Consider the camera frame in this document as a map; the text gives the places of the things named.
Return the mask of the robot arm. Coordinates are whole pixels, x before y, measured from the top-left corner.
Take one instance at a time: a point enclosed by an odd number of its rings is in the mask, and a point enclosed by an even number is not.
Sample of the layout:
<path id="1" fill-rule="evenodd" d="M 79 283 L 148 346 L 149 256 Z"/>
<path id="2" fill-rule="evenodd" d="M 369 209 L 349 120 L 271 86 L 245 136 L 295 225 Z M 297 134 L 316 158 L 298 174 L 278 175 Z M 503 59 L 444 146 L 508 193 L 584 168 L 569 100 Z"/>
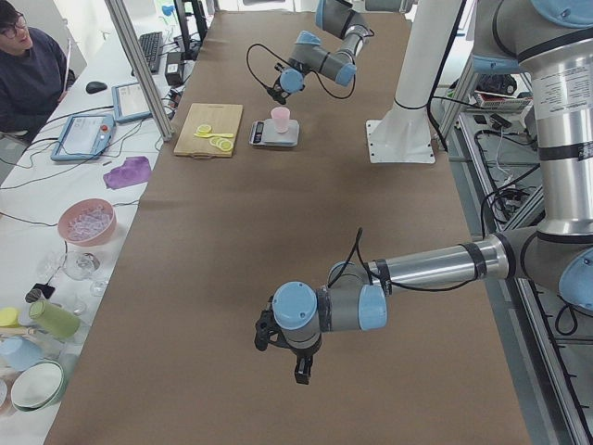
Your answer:
<path id="1" fill-rule="evenodd" d="M 281 105 L 286 103 L 287 97 L 304 89 L 305 77 L 310 73 L 344 87 L 355 82 L 356 57 L 373 36 L 365 18 L 348 1 L 321 1 L 315 23 L 342 44 L 331 52 L 322 47 L 321 39 L 314 33 L 300 32 L 289 59 L 276 66 L 279 77 L 266 88 L 272 99 Z"/>
<path id="2" fill-rule="evenodd" d="M 393 107 L 367 132 L 379 144 L 376 162 L 422 163 L 413 131 L 430 117 L 429 81 L 437 75 L 436 56 L 421 67 L 428 38 L 430 2 L 419 3 Z M 342 39 L 345 48 L 323 52 L 320 40 L 302 32 L 288 68 L 272 90 L 302 90 L 305 74 L 321 74 L 346 85 L 354 79 L 354 57 L 370 36 L 362 16 L 346 1 L 320 1 L 316 24 Z M 523 278 L 555 290 L 568 303 L 592 312 L 592 1 L 478 1 L 473 58 L 478 72 L 530 74 L 543 180 L 545 217 L 536 227 L 483 235 L 407 256 L 364 262 L 361 229 L 345 261 L 335 264 L 328 283 L 312 289 L 302 282 L 281 285 L 256 323 L 255 345 L 289 349 L 296 355 L 295 379 L 309 383 L 322 333 L 382 328 L 386 296 L 394 288 L 446 292 L 487 277 Z"/>

